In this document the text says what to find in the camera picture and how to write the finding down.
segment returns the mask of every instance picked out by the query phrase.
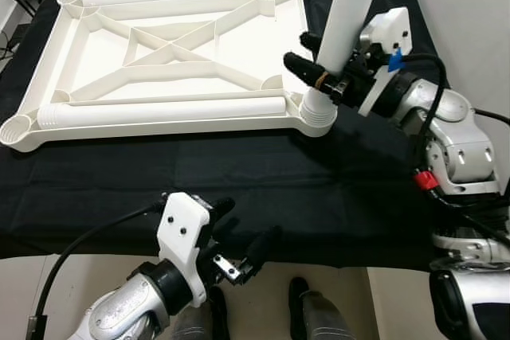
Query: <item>blue tag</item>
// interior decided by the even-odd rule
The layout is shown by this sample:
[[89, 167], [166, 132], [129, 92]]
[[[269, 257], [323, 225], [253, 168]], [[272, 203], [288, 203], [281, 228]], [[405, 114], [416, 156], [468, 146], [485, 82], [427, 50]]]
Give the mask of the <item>blue tag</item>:
[[402, 69], [406, 66], [406, 63], [402, 62], [402, 50], [398, 47], [397, 52], [390, 56], [390, 62], [388, 63], [388, 72]]

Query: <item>black cable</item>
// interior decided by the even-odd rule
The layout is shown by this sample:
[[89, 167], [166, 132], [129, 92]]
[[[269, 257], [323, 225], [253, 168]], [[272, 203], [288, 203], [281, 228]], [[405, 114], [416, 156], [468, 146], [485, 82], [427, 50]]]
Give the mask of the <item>black cable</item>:
[[27, 5], [22, 2], [21, 0], [14, 0], [22, 9], [25, 10], [25, 12], [31, 17], [33, 18], [35, 16], [35, 14], [30, 10], [29, 7], [27, 7]]
[[439, 108], [439, 103], [441, 102], [443, 93], [445, 89], [449, 88], [449, 85], [446, 81], [445, 64], [439, 57], [430, 55], [428, 53], [415, 53], [402, 57], [402, 62], [404, 63], [409, 63], [412, 61], [432, 61], [439, 71], [439, 83], [437, 84], [436, 95], [434, 96], [433, 102], [430, 105], [430, 109], [427, 112], [425, 121], [423, 122], [422, 127], [418, 132], [418, 140], [414, 147], [413, 167], [424, 170], [422, 169], [422, 156], [423, 153], [425, 153], [427, 131], [430, 129], [432, 119], [435, 117], [437, 109]]
[[0, 57], [0, 61], [2, 61], [7, 58], [7, 53], [12, 53], [14, 55], [14, 52], [7, 47], [7, 45], [9, 45], [9, 37], [7, 36], [7, 33], [5, 33], [4, 31], [0, 31], [0, 32], [2, 32], [3, 36], [6, 37], [6, 47], [0, 48], [0, 50], [3, 51], [3, 55], [2, 55], [2, 57]]
[[26, 5], [28, 8], [30, 8], [30, 10], [33, 12], [33, 15], [35, 16], [35, 13], [37, 12], [37, 10], [35, 9], [35, 7], [34, 7], [34, 6], [32, 6], [28, 0], [22, 0], [22, 2], [24, 2], [24, 3], [25, 3], [25, 5]]
[[508, 117], [505, 117], [504, 115], [498, 115], [497, 113], [494, 113], [492, 111], [484, 111], [482, 109], [475, 108], [475, 113], [478, 115], [482, 115], [484, 117], [489, 117], [490, 119], [497, 119], [498, 121], [501, 121], [502, 123], [506, 123], [510, 126], [510, 119]]
[[503, 233], [500, 233], [494, 229], [491, 229], [487, 225], [479, 222], [477, 219], [469, 216], [469, 213], [475, 213], [479, 211], [483, 211], [485, 209], [497, 209], [500, 207], [508, 206], [508, 202], [504, 201], [502, 198], [499, 201], [494, 201], [493, 203], [486, 205], [483, 202], [479, 204], [471, 204], [471, 205], [459, 205], [457, 203], [448, 202], [444, 199], [436, 190], [432, 189], [428, 191], [428, 194], [435, 200], [441, 202], [445, 207], [459, 214], [459, 216], [469, 223], [473, 229], [477, 230], [480, 234], [492, 238], [494, 240], [499, 241], [504, 244], [508, 248], [510, 248], [510, 239], [508, 239]]
[[55, 277], [57, 276], [57, 273], [62, 267], [62, 264], [65, 262], [65, 260], [74, 252], [74, 250], [82, 244], [84, 241], [86, 241], [91, 236], [96, 235], [97, 233], [104, 231], [105, 229], [109, 229], [115, 225], [118, 225], [120, 223], [123, 223], [125, 221], [128, 221], [130, 219], [133, 219], [135, 217], [139, 217], [140, 215], [144, 215], [146, 213], [149, 213], [150, 211], [154, 211], [157, 209], [161, 209], [164, 207], [164, 201], [158, 201], [154, 204], [151, 204], [149, 206], [143, 207], [142, 209], [138, 209], [136, 211], [133, 211], [132, 213], [129, 213], [127, 215], [124, 215], [122, 217], [116, 218], [112, 221], [109, 221], [108, 223], [97, 226], [94, 229], [91, 229], [87, 231], [85, 234], [78, 237], [75, 241], [73, 241], [59, 256], [57, 262], [53, 265], [51, 271], [48, 274], [48, 277], [46, 278], [45, 285], [42, 288], [41, 296], [39, 297], [39, 301], [37, 303], [37, 308], [35, 310], [35, 316], [42, 316], [43, 311], [45, 309], [46, 300], [49, 296], [49, 290], [51, 289], [51, 286], [55, 280]]

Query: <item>white plastic bracket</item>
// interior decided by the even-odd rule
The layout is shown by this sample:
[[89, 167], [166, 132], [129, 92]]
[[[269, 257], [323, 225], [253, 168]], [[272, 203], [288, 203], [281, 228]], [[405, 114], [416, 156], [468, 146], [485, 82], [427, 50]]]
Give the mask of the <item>white plastic bracket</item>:
[[375, 15], [361, 31], [359, 39], [364, 48], [379, 43], [384, 53], [394, 54], [400, 48], [402, 55], [408, 54], [413, 49], [409, 11], [400, 7]]
[[367, 97], [363, 100], [363, 103], [359, 106], [358, 113], [363, 117], [367, 117], [368, 113], [372, 110], [377, 99], [384, 92], [384, 89], [390, 82], [391, 78], [398, 72], [388, 72], [388, 66], [383, 65], [377, 73], [375, 73], [375, 84], [372, 89], [368, 92]]
[[193, 307], [206, 301], [206, 289], [197, 272], [197, 240], [209, 224], [209, 211], [186, 193], [170, 194], [158, 227], [159, 258], [168, 259], [182, 274], [193, 294]]

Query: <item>black cloth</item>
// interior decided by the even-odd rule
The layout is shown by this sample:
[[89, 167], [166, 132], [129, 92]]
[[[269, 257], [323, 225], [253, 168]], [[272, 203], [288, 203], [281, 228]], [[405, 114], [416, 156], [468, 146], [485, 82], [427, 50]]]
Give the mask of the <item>black cloth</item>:
[[[331, 0], [305, 5], [309, 29], [321, 34]], [[414, 51], [435, 53], [417, 0], [374, 0], [368, 17], [397, 6], [410, 11]], [[42, 2], [3, 73], [0, 121], [15, 113], [57, 11], [55, 0]], [[437, 79], [430, 66], [408, 68]], [[0, 256], [59, 252], [175, 187], [236, 200], [230, 216], [238, 225], [222, 238], [227, 256], [241, 256], [258, 233], [281, 225], [273, 260], [426, 269], [431, 212], [410, 177], [408, 146], [386, 120], [340, 107], [319, 139], [275, 130], [46, 143], [28, 154], [0, 147]], [[154, 255], [158, 222], [130, 221], [80, 251]]]

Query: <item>red connector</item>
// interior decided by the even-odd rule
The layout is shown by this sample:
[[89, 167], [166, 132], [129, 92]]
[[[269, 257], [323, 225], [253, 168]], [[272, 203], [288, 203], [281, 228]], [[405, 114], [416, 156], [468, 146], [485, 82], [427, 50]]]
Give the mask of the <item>red connector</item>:
[[414, 180], [422, 190], [430, 190], [439, 186], [439, 182], [428, 170], [421, 171], [414, 176]]

